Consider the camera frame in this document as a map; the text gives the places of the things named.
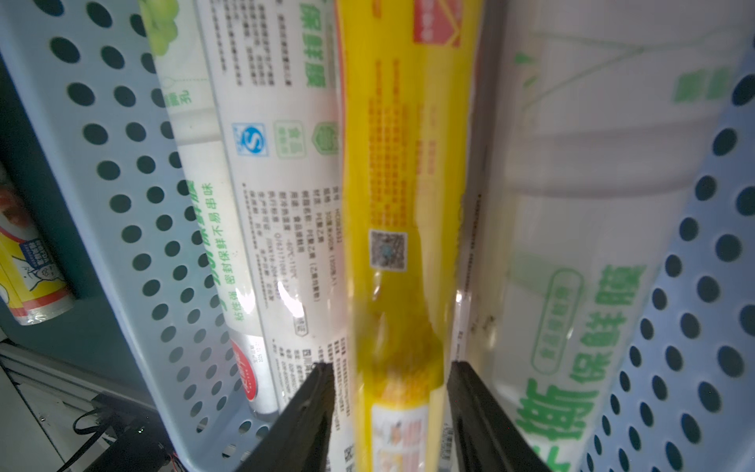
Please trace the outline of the yellow wrap roll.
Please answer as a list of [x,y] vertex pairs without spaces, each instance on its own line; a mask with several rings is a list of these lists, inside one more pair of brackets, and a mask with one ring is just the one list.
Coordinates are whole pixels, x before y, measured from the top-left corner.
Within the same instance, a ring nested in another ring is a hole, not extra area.
[[340,1],[356,465],[438,469],[481,1]]
[[1,299],[21,326],[50,321],[75,303],[5,169],[1,170]]

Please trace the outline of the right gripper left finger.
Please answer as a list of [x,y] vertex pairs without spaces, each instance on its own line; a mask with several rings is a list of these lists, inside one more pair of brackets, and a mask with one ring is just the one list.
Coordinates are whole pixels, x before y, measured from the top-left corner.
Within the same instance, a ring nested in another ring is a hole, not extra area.
[[326,470],[334,403],[333,367],[330,363],[316,363],[269,433],[238,469]]

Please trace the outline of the clear wrap roll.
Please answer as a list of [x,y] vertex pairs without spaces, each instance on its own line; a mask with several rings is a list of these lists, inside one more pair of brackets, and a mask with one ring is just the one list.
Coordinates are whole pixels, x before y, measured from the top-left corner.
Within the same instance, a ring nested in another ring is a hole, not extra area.
[[573,471],[754,31],[750,1],[507,1],[468,344]]

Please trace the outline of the white green wrap roll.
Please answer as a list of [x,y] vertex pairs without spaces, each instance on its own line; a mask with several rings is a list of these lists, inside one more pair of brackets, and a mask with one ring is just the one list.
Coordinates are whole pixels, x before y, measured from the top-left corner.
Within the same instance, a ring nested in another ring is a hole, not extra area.
[[257,417],[273,419],[273,372],[195,5],[142,1],[139,9],[245,395]]
[[332,365],[326,467],[357,467],[349,396],[335,8],[201,1],[208,70],[280,407]]

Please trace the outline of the light blue plastic basket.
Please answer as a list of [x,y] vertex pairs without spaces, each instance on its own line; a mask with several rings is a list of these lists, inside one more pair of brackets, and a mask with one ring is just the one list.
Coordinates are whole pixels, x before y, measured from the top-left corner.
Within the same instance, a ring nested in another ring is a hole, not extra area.
[[[113,375],[138,365],[182,463],[233,471],[261,442],[231,366],[199,230],[164,135],[138,8],[127,1],[5,1],[1,56],[56,180],[31,195],[69,275],[86,249],[128,353],[87,347]],[[754,106],[722,114],[703,172],[584,470],[754,467]]]

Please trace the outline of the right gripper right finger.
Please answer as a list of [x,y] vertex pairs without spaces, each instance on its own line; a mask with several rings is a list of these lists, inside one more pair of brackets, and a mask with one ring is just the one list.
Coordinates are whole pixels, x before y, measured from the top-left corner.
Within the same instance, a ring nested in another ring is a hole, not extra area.
[[446,389],[461,471],[550,471],[469,363],[451,363]]

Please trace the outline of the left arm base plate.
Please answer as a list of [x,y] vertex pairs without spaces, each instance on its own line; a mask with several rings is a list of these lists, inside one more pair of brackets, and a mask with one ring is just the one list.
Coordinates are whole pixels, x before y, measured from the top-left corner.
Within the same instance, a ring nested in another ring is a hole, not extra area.
[[185,471],[157,413],[141,404],[100,393],[92,409],[74,421],[75,434],[86,442],[60,467],[71,471],[99,441],[107,448],[86,471]]

